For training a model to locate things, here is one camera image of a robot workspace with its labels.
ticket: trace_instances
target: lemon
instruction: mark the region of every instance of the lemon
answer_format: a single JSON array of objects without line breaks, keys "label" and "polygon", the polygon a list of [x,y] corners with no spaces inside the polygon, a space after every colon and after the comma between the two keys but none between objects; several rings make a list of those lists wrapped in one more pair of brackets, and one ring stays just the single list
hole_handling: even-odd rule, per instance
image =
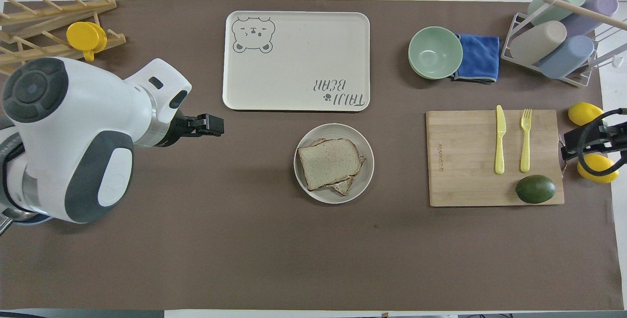
[{"label": "lemon", "polygon": [[597,106],[591,103],[580,102],[568,109],[568,118],[578,126],[583,126],[593,119],[596,119],[602,113],[603,110]]},{"label": "lemon", "polygon": [[525,203],[539,204],[555,196],[555,183],[543,175],[531,175],[516,184],[516,195]]},{"label": "lemon", "polygon": [[[584,155],[584,160],[586,160],[586,164],[595,171],[606,170],[614,164],[609,158],[598,154]],[[618,177],[618,171],[614,171],[605,176],[593,176],[588,171],[584,170],[580,162],[577,163],[577,171],[584,179],[593,180],[598,183],[610,183]]]}]

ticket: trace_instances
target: mint green bowl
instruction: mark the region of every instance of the mint green bowl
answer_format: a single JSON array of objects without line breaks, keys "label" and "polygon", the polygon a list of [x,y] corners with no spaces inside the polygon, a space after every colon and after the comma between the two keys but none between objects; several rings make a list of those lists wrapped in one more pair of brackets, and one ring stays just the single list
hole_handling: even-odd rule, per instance
[{"label": "mint green bowl", "polygon": [[418,75],[442,79],[459,68],[463,53],[453,32],[443,27],[426,27],[411,39],[408,55],[410,65]]}]

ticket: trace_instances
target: brown table mat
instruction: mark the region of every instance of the brown table mat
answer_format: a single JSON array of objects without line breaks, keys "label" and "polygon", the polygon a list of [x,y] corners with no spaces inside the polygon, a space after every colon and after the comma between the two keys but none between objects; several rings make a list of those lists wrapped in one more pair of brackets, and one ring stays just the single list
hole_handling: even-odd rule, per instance
[{"label": "brown table mat", "polygon": [[[13,226],[1,239],[0,306],[91,309],[622,309],[609,185],[571,164],[560,206],[429,206],[425,113],[600,105],[597,74],[575,88],[502,61],[493,86],[427,81],[410,68],[430,25],[506,36],[525,3],[370,0],[124,0],[100,16],[128,43],[96,55],[122,78],[155,57],[194,86],[188,115],[224,118],[220,138],[138,150],[125,199],[92,224]],[[224,21],[234,10],[362,12],[371,102],[360,113],[235,112],[222,103]],[[345,123],[372,145],[356,200],[309,199],[292,170],[305,133]]]}]

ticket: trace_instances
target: fork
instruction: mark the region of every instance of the fork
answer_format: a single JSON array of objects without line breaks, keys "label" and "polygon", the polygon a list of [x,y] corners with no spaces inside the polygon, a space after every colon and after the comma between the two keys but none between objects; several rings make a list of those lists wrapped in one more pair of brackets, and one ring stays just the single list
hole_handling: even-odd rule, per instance
[{"label": "fork", "polygon": [[520,119],[520,127],[525,132],[525,138],[522,142],[522,156],[520,157],[520,171],[529,172],[529,131],[531,130],[531,109],[526,108],[522,112]]}]

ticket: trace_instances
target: blue towel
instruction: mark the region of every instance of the blue towel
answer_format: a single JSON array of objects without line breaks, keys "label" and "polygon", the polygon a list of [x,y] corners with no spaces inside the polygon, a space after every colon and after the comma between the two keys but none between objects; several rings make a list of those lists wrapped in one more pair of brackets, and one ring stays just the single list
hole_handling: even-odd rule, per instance
[{"label": "blue towel", "polygon": [[499,78],[499,47],[497,36],[457,34],[463,59],[453,80],[493,84]]}]

